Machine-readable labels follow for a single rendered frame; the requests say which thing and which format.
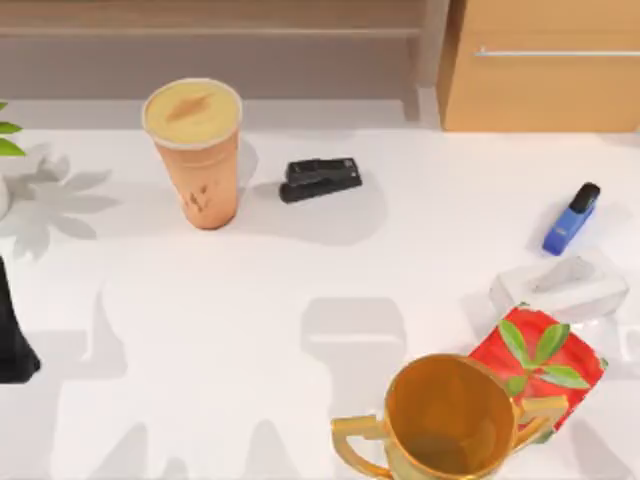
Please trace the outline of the white tissue box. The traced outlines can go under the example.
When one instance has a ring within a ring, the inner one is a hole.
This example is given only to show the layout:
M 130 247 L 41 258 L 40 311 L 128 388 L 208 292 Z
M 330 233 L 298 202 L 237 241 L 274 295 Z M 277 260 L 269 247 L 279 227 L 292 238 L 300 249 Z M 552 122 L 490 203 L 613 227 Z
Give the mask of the white tissue box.
M 489 297 L 501 314 L 525 305 L 559 322 L 582 323 L 615 313 L 628 293 L 628 283 L 617 267 L 591 251 L 500 273 Z

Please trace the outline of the red box with green leaves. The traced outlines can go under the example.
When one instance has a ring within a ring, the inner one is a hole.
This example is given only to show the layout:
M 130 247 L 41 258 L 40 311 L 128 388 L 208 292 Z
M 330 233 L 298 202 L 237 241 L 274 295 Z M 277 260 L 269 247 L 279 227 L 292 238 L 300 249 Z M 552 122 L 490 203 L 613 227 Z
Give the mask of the red box with green leaves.
M 608 361 L 566 323 L 526 303 L 512 308 L 470 353 L 503 381 L 516 403 L 564 396 L 568 410 L 535 441 L 546 442 L 600 381 Z

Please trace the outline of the wooden cupboard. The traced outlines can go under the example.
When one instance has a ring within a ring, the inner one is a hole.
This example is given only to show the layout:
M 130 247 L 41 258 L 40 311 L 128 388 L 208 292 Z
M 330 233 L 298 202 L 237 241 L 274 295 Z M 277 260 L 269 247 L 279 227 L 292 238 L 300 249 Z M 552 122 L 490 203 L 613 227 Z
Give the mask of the wooden cupboard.
M 640 129 L 640 58 L 476 57 L 481 47 L 640 51 L 640 0 L 450 0 L 436 83 L 447 131 Z

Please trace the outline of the wooden open shelf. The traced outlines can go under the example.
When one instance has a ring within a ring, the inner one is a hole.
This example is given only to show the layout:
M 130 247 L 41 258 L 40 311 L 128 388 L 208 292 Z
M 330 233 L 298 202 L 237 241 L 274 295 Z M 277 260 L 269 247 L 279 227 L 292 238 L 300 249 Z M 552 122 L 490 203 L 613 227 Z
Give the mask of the wooden open shelf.
M 236 88 L 252 128 L 432 122 L 449 0 L 0 0 L 0 100 L 29 128 L 135 129 L 157 87 Z

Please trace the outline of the black stapler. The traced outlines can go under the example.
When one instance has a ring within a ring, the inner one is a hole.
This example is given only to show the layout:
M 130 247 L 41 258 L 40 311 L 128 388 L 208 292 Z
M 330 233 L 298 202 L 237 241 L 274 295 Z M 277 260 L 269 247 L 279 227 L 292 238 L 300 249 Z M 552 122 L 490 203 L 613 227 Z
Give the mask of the black stapler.
M 287 164 L 279 197 L 291 204 L 360 187 L 362 178 L 351 157 L 312 158 Z

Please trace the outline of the blue stapler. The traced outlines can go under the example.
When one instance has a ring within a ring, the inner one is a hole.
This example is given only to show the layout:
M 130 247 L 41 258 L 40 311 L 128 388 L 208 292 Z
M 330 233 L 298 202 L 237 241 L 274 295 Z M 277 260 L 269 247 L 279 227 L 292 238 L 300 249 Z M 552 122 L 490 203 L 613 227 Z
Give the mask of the blue stapler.
M 542 243 L 544 252 L 554 256 L 564 253 L 594 212 L 600 192 L 600 187 L 592 182 L 580 187 L 546 234 Z

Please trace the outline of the green potted plant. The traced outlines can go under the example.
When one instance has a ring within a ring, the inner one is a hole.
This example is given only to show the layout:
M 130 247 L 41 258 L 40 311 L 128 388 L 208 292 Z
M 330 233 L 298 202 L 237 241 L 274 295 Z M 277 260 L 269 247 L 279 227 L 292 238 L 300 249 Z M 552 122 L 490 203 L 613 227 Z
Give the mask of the green potted plant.
M 24 157 L 25 151 L 10 136 L 19 133 L 22 127 L 8 121 L 0 120 L 0 157 Z M 10 194 L 4 175 L 0 173 L 0 220 L 10 207 Z

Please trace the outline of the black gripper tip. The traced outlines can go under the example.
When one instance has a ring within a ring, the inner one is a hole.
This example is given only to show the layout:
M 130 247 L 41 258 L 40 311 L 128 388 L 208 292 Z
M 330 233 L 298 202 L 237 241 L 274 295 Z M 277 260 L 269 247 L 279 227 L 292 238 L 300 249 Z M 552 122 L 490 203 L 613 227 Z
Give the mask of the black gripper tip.
M 17 320 L 3 258 L 0 256 L 0 384 L 26 384 L 41 361 Z

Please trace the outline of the gold trophy cup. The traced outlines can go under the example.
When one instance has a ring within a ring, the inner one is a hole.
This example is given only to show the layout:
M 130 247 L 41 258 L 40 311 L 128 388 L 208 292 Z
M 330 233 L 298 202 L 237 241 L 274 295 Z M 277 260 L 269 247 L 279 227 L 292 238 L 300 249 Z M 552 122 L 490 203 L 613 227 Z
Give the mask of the gold trophy cup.
M 332 420 L 332 442 L 345 464 L 376 480 L 489 480 L 568 407 L 563 396 L 515 402 L 481 363 L 428 355 L 393 378 L 381 418 Z

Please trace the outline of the orange drink cup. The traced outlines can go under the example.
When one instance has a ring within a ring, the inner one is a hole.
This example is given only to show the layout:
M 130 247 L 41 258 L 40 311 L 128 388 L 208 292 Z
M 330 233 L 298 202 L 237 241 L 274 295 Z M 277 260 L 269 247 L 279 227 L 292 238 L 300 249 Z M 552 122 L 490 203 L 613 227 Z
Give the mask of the orange drink cup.
M 243 103 L 234 88 L 183 78 L 155 90 L 141 113 L 180 200 L 196 228 L 218 229 L 238 208 L 237 158 Z

